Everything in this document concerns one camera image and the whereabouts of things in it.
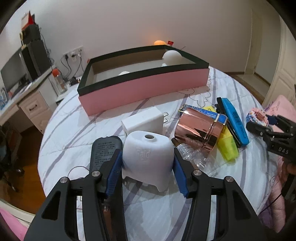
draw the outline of clear plastic bottle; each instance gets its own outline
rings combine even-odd
[[[57,68],[55,68],[52,71],[52,75],[57,83],[57,88],[58,88],[59,92],[61,94],[65,93],[68,88],[67,88],[66,82],[64,81],[60,71]]]
[[[188,144],[180,144],[175,138],[173,139],[172,142],[184,160],[190,161],[194,167],[197,167],[210,177],[217,176],[220,166],[212,155],[202,149],[194,150]]]

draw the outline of white door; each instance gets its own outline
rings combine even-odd
[[[281,19],[281,48],[274,79],[262,106],[265,108],[279,95],[285,96],[296,107],[296,40]]]

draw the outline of pink blanket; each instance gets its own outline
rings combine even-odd
[[[265,112],[268,115],[281,115],[291,121],[296,122],[296,110],[294,106],[283,95],[278,96],[277,99],[265,109]],[[276,132],[283,132],[277,126],[273,126],[273,130]],[[283,184],[281,183],[282,165],[282,157],[279,157],[278,175],[276,177],[276,184],[272,188],[272,192],[269,196],[270,202],[272,202],[281,193]],[[276,232],[279,232],[284,226],[286,219],[285,202],[282,196],[272,205],[272,213],[274,219],[274,230]]]
[[[28,228],[23,226],[17,220],[17,218],[11,215],[8,211],[0,208],[0,213],[7,225],[9,226],[9,228],[11,229],[11,231],[20,239],[20,241],[24,241]]]

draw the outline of black speaker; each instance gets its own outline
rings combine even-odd
[[[21,40],[23,44],[28,44],[35,40],[41,40],[39,26],[37,24],[30,24],[22,30]]]
[[[51,66],[42,40],[31,41],[21,50],[21,59],[27,75],[34,81]]]

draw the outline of yellow highlighter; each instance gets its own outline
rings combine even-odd
[[[212,106],[206,106],[206,107],[203,107],[203,109],[216,112]],[[218,145],[219,151],[221,152],[223,158],[226,161],[230,161],[239,156],[239,152],[237,150],[235,141],[230,131],[228,130],[227,126],[223,127],[223,130],[218,138],[217,145]]]

